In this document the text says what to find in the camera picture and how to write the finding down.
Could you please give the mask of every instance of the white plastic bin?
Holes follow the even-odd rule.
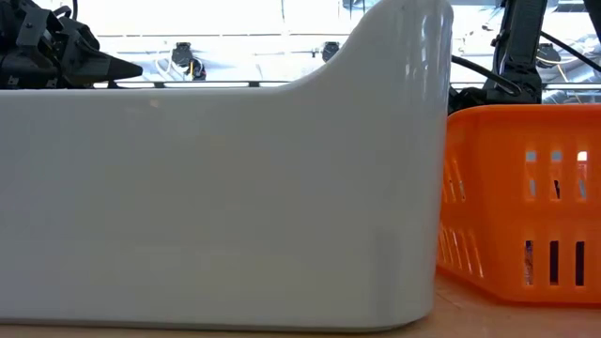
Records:
[[[0,318],[381,330],[433,302],[453,13],[276,88],[0,92]]]

